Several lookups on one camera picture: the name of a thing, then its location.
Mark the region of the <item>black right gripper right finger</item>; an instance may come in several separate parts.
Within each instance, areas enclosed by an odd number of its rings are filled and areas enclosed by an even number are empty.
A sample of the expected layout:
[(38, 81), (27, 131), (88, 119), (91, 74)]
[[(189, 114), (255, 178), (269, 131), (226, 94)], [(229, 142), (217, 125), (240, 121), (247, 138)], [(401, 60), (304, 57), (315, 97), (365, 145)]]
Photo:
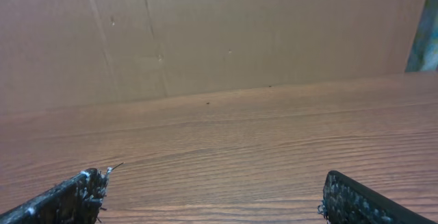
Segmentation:
[(318, 214), (330, 224), (435, 224), (339, 171), (326, 176)]

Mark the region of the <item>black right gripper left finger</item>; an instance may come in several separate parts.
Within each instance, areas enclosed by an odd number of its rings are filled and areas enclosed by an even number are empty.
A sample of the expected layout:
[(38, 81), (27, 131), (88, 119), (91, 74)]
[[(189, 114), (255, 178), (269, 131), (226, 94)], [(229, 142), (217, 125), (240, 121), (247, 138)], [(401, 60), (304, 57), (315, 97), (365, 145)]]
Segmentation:
[(95, 224), (110, 170), (90, 168), (1, 214), (1, 224)]

